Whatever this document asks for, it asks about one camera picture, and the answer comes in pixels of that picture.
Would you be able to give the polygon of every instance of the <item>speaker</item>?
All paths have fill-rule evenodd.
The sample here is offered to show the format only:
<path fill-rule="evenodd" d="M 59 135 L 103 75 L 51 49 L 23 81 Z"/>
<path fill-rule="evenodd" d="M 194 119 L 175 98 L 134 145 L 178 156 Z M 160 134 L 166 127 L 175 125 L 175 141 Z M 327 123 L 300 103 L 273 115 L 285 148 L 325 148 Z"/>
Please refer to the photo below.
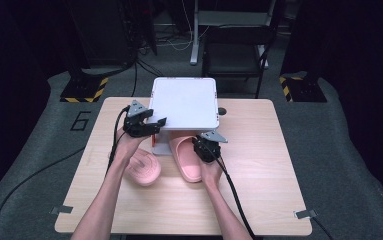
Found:
<path fill-rule="evenodd" d="M 128 24 L 129 36 L 135 48 L 148 45 L 157 55 L 156 36 L 153 24 L 153 0 L 119 0 L 121 14 Z"/>
<path fill-rule="evenodd" d="M 66 0 L 90 66 L 130 65 L 136 49 L 120 0 Z"/>

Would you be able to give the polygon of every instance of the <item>pink slipper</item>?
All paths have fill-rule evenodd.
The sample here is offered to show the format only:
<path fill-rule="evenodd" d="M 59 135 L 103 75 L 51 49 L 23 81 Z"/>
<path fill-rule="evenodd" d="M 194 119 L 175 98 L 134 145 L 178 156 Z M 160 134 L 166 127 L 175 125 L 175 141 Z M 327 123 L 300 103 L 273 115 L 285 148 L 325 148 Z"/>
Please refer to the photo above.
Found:
<path fill-rule="evenodd" d="M 140 148 L 131 157 L 126 174 L 141 186 L 153 184 L 159 177 L 161 166 L 157 158 Z"/>
<path fill-rule="evenodd" d="M 182 177 L 188 182 L 201 181 L 200 158 L 194 152 L 194 131 L 170 131 L 169 145 Z"/>

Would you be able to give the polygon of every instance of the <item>gray carpet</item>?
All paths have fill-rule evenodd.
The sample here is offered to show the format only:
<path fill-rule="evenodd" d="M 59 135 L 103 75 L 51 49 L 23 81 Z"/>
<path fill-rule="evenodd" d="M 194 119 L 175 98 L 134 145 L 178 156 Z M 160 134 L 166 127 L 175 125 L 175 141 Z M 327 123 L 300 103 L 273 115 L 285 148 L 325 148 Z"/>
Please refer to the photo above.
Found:
<path fill-rule="evenodd" d="M 288 103 L 278 76 L 288 38 L 279 36 L 269 54 L 260 98 L 273 101 L 308 209 L 316 209 L 318 219 L 335 239 L 383 239 L 383 190 L 367 171 L 347 132 L 337 93 L 320 80 L 328 103 Z M 177 51 L 169 46 L 140 59 L 159 69 L 164 76 L 200 76 L 201 63 L 189 64 L 191 47 Z M 93 73 L 112 70 L 93 69 Z M 155 76 L 138 67 L 136 97 L 149 97 Z M 69 80 L 67 73 L 50 78 L 52 93 L 35 130 L 22 152 L 0 183 L 0 204 L 21 181 L 39 169 L 60 160 L 87 143 L 99 109 L 107 97 L 130 96 L 134 68 L 110 77 L 96 103 L 61 103 L 59 95 Z M 238 84 L 240 93 L 222 93 Z M 252 98 L 254 81 L 220 84 L 219 97 Z M 79 112 L 88 122 L 84 131 L 71 131 Z M 0 214 L 0 239 L 68 239 L 54 230 L 57 216 L 49 214 L 67 194 L 82 152 L 37 174 L 18 188 Z M 314 222 L 313 233 L 299 239 L 328 239 Z M 201 239 L 167 236 L 112 236 L 112 239 Z M 266 237 L 265 239 L 294 239 Z"/>

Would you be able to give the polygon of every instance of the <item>yellow and black hazard tape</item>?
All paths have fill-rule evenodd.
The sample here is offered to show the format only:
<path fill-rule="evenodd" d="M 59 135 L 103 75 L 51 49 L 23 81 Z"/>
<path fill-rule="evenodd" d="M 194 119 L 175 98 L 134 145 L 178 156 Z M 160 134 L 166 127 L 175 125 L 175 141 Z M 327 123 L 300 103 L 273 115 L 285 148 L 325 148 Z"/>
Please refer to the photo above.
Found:
<path fill-rule="evenodd" d="M 60 98 L 60 102 L 97 102 L 98 99 L 100 99 L 101 95 L 103 94 L 104 88 L 106 87 L 106 84 L 108 82 L 108 78 L 104 78 L 100 86 L 98 87 L 97 92 L 95 93 L 94 97 L 92 98 Z"/>
<path fill-rule="evenodd" d="M 287 79 L 293 79 L 293 80 L 303 80 L 301 77 L 279 77 L 279 82 L 281 83 L 282 91 L 284 91 L 285 99 L 287 99 L 287 102 L 292 102 L 293 98 L 290 93 L 290 89 L 287 85 Z"/>

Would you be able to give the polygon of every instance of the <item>wire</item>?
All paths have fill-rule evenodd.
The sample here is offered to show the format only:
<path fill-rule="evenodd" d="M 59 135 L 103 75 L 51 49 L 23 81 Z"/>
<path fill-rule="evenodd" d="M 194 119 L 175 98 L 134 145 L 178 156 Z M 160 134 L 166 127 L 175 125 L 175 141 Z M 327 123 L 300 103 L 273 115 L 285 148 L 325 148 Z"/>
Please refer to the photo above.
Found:
<path fill-rule="evenodd" d="M 116 123 L 114 124 L 114 133 L 113 133 L 113 145 L 112 145 L 112 150 L 110 152 L 110 157 L 109 157 L 109 164 L 107 166 L 107 171 L 109 170 L 111 164 L 113 163 L 113 160 L 114 160 L 114 155 L 116 154 L 116 149 L 117 149 L 117 144 L 119 142 L 119 140 L 123 137 L 123 135 L 125 134 L 125 132 L 120 135 L 119 139 L 117 139 L 117 128 L 119 126 L 119 120 L 120 118 L 122 117 L 123 113 L 124 112 L 127 112 L 129 111 L 129 108 L 130 108 L 130 105 L 128 105 L 127 107 L 123 108 L 122 111 L 119 113 L 119 115 L 117 116 L 117 119 L 116 119 Z"/>
<path fill-rule="evenodd" d="M 331 236 L 331 234 L 326 230 L 326 228 L 319 222 L 319 220 L 316 217 L 312 217 L 313 221 L 315 221 L 320 228 L 325 232 L 325 234 L 329 237 L 329 239 L 334 240 L 334 238 Z"/>
<path fill-rule="evenodd" d="M 134 66 L 135 66 L 135 80 L 134 80 L 134 89 L 132 89 L 131 97 L 135 95 L 135 89 L 137 88 L 137 81 L 138 81 L 137 62 L 135 62 Z"/>
<path fill-rule="evenodd" d="M 214 7 L 214 10 L 213 11 L 216 11 L 217 10 L 217 4 L 218 4 L 219 0 L 216 0 L 216 3 L 215 3 L 215 7 Z M 198 37 L 198 40 L 200 40 L 200 38 L 202 38 L 204 36 L 204 34 L 206 34 L 207 30 L 209 30 L 210 26 L 207 26 L 206 29 L 204 30 L 204 32 Z"/>
<path fill-rule="evenodd" d="M 192 33 L 192 29 L 191 29 L 190 20 L 188 19 L 187 11 L 185 9 L 184 0 L 182 0 L 182 8 L 184 9 L 185 18 L 187 19 L 188 27 L 190 29 L 190 41 L 187 43 L 187 46 L 185 46 L 183 48 L 176 48 L 175 45 L 171 41 L 166 40 L 168 43 L 170 43 L 170 46 L 172 46 L 176 51 L 183 51 L 183 50 L 187 49 L 191 45 L 191 43 L 193 42 L 192 41 L 193 33 Z"/>
<path fill-rule="evenodd" d="M 141 62 L 137 62 L 137 63 L 138 63 L 138 65 L 140 65 L 145 71 L 147 71 L 147 72 L 153 74 L 153 75 L 156 76 L 156 77 L 160 77 L 157 73 L 154 73 L 154 72 L 152 72 L 151 70 L 147 69 L 145 66 L 143 66 L 143 65 L 141 64 Z"/>
<path fill-rule="evenodd" d="M 65 160 L 69 159 L 70 157 L 76 155 L 77 153 L 83 151 L 84 149 L 85 149 L 85 147 L 82 147 L 82 148 L 76 150 L 75 152 L 73 152 L 73 153 L 67 155 L 66 157 L 63 157 L 63 158 L 61 158 L 61 159 L 59 159 L 59 160 L 57 160 L 57 161 L 55 161 L 55 162 L 53 162 L 53 163 L 51 163 L 51 164 L 49 164 L 49 165 L 47 165 L 47 166 L 41 168 L 40 170 L 36 171 L 36 172 L 33 173 L 32 175 L 30 175 L 29 177 L 27 177 L 26 179 L 24 179 L 22 182 L 20 182 L 19 184 L 17 184 L 16 187 L 14 187 L 14 188 L 7 194 L 7 196 L 4 198 L 3 202 L 1 203 L 1 205 L 0 205 L 0 214 L 1 214 L 1 210 L 3 209 L 3 207 L 4 207 L 4 205 L 6 204 L 6 202 L 8 201 L 8 199 L 11 197 L 11 195 L 12 195 L 12 194 L 13 194 L 19 187 L 21 187 L 25 182 L 27 182 L 29 179 L 35 177 L 35 176 L 38 175 L 39 173 L 43 172 L 44 170 L 47 170 L 48 168 L 50 168 L 50 167 L 52 167 L 52 166 L 54 166 L 54 165 L 56 165 L 56 164 L 58 164 L 58 163 L 61 163 L 61 162 L 65 161 Z"/>
<path fill-rule="evenodd" d="M 184 44 L 191 44 L 192 41 L 188 41 L 188 42 L 182 42 L 182 43 L 172 43 L 172 41 L 169 41 L 170 43 L 169 44 L 158 44 L 157 47 L 172 47 L 172 46 L 179 46 L 179 45 L 184 45 Z"/>
<path fill-rule="evenodd" d="M 154 66 L 151 66 L 150 64 L 142 61 L 141 59 L 138 59 L 138 62 L 141 63 L 141 64 L 144 64 L 146 66 L 148 66 L 149 68 L 151 68 L 154 72 L 155 72 L 155 75 L 158 76 L 158 77 L 164 77 L 164 74 L 157 68 L 155 68 Z"/>
<path fill-rule="evenodd" d="M 246 218 L 246 216 L 245 216 L 245 214 L 244 214 L 244 211 L 243 211 L 243 209 L 242 209 L 242 207 L 241 207 L 241 202 L 240 202 L 240 199 L 239 199 L 239 197 L 238 197 L 237 190 L 235 189 L 234 183 L 232 182 L 232 179 L 231 179 L 231 177 L 229 176 L 228 171 L 226 170 L 225 162 L 223 161 L 222 156 L 219 155 L 219 158 L 222 160 L 222 162 L 221 162 L 221 161 L 219 161 L 219 158 L 217 158 L 217 157 L 214 155 L 214 153 L 213 153 L 212 151 L 210 151 L 210 149 L 207 147 L 206 144 L 204 144 L 203 142 L 201 142 L 201 144 L 206 148 L 207 151 L 210 152 L 210 154 L 214 157 L 214 159 L 216 160 L 216 162 L 217 162 L 217 163 L 219 164 L 219 166 L 221 167 L 223 173 L 225 173 L 226 179 L 228 180 L 229 186 L 231 187 L 231 191 L 232 191 L 232 194 L 234 195 L 235 203 L 236 203 L 236 205 L 237 205 L 238 211 L 240 212 L 240 216 L 241 216 L 241 218 L 242 218 L 242 220 L 243 220 L 243 222 L 244 222 L 244 225 L 245 225 L 245 227 L 247 228 L 247 231 L 248 231 L 248 233 L 250 234 L 251 238 L 252 238 L 252 239 L 256 239 L 256 236 L 254 235 L 253 230 L 251 229 L 250 224 L 248 223 L 247 218 Z"/>

